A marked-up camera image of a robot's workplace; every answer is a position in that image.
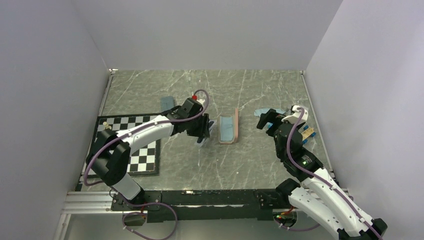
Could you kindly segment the white frame sunglasses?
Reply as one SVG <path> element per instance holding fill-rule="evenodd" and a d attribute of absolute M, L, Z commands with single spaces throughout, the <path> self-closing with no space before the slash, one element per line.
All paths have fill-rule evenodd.
<path fill-rule="evenodd" d="M 202 147 L 205 144 L 205 142 L 209 139 L 210 133 L 214 129 L 216 122 L 217 122 L 216 120 L 209 120 L 205 135 L 203 137 L 199 137 L 196 140 L 196 142 L 195 142 L 196 146 Z"/>

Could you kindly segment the pink glasses case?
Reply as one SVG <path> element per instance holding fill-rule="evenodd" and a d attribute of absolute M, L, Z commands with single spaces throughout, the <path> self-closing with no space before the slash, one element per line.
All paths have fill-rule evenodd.
<path fill-rule="evenodd" d="M 223 145 L 236 143 L 239 138 L 239 110 L 234 109 L 231 115 L 220 115 L 218 118 L 218 142 Z"/>

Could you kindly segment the grey blue glasses case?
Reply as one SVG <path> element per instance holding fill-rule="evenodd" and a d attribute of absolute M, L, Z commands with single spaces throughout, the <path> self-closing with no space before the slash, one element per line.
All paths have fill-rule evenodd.
<path fill-rule="evenodd" d="M 171 110 L 176 106 L 173 96 L 164 96 L 160 98 L 161 111 L 165 112 Z"/>

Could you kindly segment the blue cleaning cloth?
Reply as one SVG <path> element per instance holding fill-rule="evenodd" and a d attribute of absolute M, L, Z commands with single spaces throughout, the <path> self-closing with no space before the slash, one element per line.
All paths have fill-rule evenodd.
<path fill-rule="evenodd" d="M 219 119 L 219 140 L 221 142 L 231 142 L 234 138 L 234 120 L 232 116 L 220 116 Z"/>

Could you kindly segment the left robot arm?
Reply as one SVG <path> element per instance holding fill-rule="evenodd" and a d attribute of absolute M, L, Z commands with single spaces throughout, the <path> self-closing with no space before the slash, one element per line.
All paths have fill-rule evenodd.
<path fill-rule="evenodd" d="M 182 105 L 161 112 L 141 125 L 121 131 L 104 129 L 100 132 L 87 156 L 87 168 L 101 182 L 124 197 L 124 204 L 131 210 L 139 209 L 145 202 L 145 190 L 128 174 L 131 155 L 162 138 L 185 132 L 188 136 L 208 138 L 208 104 L 189 97 Z"/>

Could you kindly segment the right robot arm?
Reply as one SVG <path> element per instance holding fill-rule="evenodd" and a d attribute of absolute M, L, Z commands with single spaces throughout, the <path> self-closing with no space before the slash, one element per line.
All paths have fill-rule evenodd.
<path fill-rule="evenodd" d="M 275 189 L 276 202 L 303 211 L 336 240 L 381 240 L 387 224 L 363 211 L 331 177 L 323 163 L 304 147 L 307 140 L 299 131 L 308 111 L 292 106 L 290 114 L 269 109 L 260 115 L 258 129 L 267 124 L 276 156 L 292 175 Z"/>

